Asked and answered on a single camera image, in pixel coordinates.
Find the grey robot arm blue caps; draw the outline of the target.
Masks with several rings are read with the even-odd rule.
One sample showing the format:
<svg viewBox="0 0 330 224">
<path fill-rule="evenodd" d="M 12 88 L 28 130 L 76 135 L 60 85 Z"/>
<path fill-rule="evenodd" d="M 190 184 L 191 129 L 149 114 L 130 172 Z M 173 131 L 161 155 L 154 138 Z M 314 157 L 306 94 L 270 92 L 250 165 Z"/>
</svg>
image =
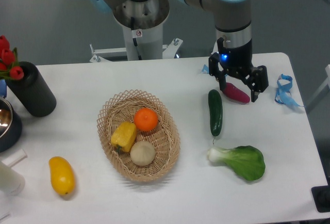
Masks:
<svg viewBox="0 0 330 224">
<path fill-rule="evenodd" d="M 163 24 L 170 12 L 168 0 L 90 0 L 102 12 L 112 12 L 122 26 L 127 58 L 163 58 Z M 179 0 L 214 17 L 217 50 L 209 59 L 209 73 L 225 91 L 226 76 L 241 80 L 251 101 L 268 87 L 265 66 L 252 64 L 251 0 Z"/>
</svg>

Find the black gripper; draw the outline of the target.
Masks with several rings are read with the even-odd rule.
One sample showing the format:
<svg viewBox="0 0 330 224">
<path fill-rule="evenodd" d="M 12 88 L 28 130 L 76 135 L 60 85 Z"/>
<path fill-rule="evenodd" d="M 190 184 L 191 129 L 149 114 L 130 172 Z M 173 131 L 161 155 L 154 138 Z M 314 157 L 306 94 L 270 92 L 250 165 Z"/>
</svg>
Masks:
<svg viewBox="0 0 330 224">
<path fill-rule="evenodd" d="M 256 102 L 260 93 L 269 86 L 266 66 L 252 65 L 251 34 L 231 35 L 224 33 L 217 39 L 218 52 L 208 58 L 209 75 L 214 76 L 222 92 L 226 89 L 226 75 L 244 78 L 251 91 L 251 101 Z"/>
</svg>

